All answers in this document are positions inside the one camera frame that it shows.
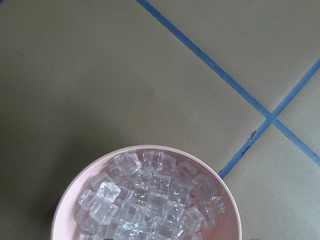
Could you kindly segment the clear ice cubes pile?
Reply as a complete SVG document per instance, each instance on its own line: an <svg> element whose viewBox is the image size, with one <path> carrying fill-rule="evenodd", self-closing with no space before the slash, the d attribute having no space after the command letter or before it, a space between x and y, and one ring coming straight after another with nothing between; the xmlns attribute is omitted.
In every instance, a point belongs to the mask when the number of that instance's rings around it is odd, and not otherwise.
<svg viewBox="0 0 320 240"><path fill-rule="evenodd" d="M77 203L82 240L201 240L227 211L208 176L157 150L114 157Z"/></svg>

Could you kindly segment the pink bowl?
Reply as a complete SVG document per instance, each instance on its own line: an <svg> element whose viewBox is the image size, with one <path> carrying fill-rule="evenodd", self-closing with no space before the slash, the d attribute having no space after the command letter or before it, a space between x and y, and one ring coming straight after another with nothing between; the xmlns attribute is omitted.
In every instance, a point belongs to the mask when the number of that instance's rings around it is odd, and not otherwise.
<svg viewBox="0 0 320 240"><path fill-rule="evenodd" d="M219 190L220 196L223 198L226 213L218 216L217 227L212 230L204 230L202 232L205 240L241 240L242 226L240 214L236 202L220 176L206 163L197 157L168 146L161 145L136 145L117 149L103 155L97 160L85 167L69 184L64 191L52 220L50 238L52 240L78 240L81 234L74 216L79 206L76 204L77 197L83 190L89 187L90 180L98 175L114 157L123 153L137 153L141 155L147 150L159 150L170 154L177 161L188 161L199 172L211 177L215 186Z"/></svg>

